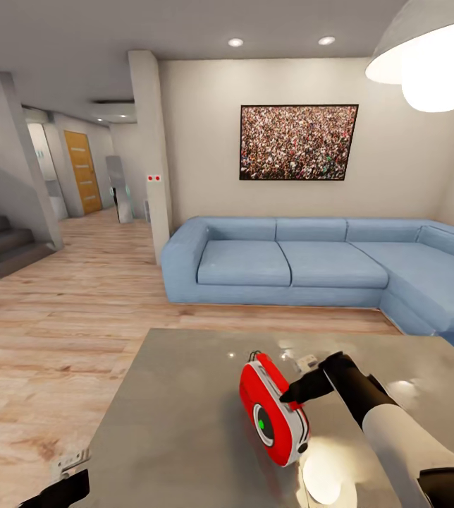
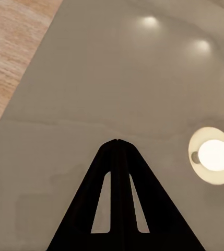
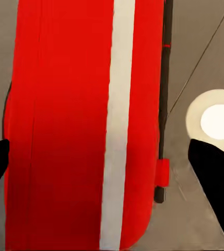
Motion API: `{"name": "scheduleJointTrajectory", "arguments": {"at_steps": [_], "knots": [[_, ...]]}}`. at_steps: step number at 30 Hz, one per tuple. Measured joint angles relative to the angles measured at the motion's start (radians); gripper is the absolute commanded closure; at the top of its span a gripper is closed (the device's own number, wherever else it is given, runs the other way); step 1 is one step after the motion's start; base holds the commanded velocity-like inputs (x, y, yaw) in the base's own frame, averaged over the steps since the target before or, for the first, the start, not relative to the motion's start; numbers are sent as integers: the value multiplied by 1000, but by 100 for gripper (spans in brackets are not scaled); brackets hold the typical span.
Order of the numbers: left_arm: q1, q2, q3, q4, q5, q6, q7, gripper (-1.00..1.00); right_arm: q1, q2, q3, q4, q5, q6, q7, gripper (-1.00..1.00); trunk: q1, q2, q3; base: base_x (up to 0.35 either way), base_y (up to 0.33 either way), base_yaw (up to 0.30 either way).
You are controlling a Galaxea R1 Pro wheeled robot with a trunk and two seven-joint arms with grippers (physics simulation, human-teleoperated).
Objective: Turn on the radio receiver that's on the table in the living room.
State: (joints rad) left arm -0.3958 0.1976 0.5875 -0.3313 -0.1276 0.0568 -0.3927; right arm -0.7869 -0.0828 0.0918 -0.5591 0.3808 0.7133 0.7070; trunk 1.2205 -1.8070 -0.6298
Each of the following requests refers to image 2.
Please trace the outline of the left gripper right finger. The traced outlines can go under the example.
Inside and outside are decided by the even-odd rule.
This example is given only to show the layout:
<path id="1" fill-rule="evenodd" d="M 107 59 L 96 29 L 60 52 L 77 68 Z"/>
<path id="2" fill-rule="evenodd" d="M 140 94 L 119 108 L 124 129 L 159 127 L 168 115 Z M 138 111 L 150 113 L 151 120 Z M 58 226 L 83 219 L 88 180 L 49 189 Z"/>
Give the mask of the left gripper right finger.
<path id="1" fill-rule="evenodd" d="M 118 139 L 125 251 L 206 251 L 138 149 Z M 138 230 L 132 176 L 150 233 Z"/>

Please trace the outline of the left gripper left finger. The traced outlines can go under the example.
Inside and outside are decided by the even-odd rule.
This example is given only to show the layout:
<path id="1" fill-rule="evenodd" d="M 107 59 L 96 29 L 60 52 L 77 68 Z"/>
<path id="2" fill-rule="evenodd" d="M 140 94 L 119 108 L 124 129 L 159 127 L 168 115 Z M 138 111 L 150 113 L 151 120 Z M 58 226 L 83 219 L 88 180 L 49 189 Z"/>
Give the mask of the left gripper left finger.
<path id="1" fill-rule="evenodd" d="M 111 172 L 110 232 L 91 233 L 108 172 Z M 47 251 L 125 251 L 117 139 L 100 146 Z"/>

